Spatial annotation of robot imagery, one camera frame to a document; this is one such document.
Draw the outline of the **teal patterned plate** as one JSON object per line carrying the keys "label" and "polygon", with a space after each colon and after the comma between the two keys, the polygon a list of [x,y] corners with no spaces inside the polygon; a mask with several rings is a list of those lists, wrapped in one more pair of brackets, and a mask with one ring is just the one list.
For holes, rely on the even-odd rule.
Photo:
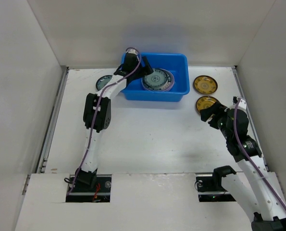
{"label": "teal patterned plate", "polygon": [[168,76],[161,69],[153,69],[153,73],[142,78],[142,84],[150,90],[160,90],[168,84]]}
{"label": "teal patterned plate", "polygon": [[96,82],[96,89],[97,91],[100,91],[103,89],[111,80],[112,75],[104,75],[100,77]]}

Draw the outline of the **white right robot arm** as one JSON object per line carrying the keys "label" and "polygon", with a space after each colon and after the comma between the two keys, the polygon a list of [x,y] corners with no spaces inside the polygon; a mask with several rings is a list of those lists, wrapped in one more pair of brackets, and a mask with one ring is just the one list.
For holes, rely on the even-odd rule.
{"label": "white right robot arm", "polygon": [[286,203],[269,180],[262,152],[248,135],[247,103],[235,97],[227,107],[218,101],[196,103],[201,120],[218,129],[228,152],[249,182],[246,187],[231,166],[218,167],[210,177],[197,177],[198,192],[229,192],[248,216],[253,231],[286,231]]}

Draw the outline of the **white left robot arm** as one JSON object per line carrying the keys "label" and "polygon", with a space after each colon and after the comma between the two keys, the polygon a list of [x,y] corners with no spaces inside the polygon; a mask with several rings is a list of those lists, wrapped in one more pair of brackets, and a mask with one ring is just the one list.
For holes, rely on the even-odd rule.
{"label": "white left robot arm", "polygon": [[111,100],[132,81],[153,72],[147,58],[135,48],[128,48],[123,63],[115,70],[111,80],[98,92],[86,97],[83,121],[87,131],[85,153],[70,182],[72,191],[81,185],[90,191],[97,185],[99,142],[111,122]]}

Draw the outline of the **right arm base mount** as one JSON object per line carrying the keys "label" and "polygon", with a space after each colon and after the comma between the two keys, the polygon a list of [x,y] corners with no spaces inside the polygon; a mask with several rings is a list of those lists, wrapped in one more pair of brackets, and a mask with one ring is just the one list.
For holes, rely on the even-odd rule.
{"label": "right arm base mount", "polygon": [[231,166],[218,167],[211,175],[196,176],[194,183],[199,202],[235,202],[234,197],[222,187],[222,179],[230,174],[236,175]]}

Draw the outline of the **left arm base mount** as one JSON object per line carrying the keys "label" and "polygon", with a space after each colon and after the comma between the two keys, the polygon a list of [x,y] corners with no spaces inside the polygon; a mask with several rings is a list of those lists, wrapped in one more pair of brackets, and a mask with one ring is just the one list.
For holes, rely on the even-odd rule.
{"label": "left arm base mount", "polygon": [[64,178],[68,184],[65,201],[68,203],[109,203],[112,175],[98,175],[97,171],[84,172]]}

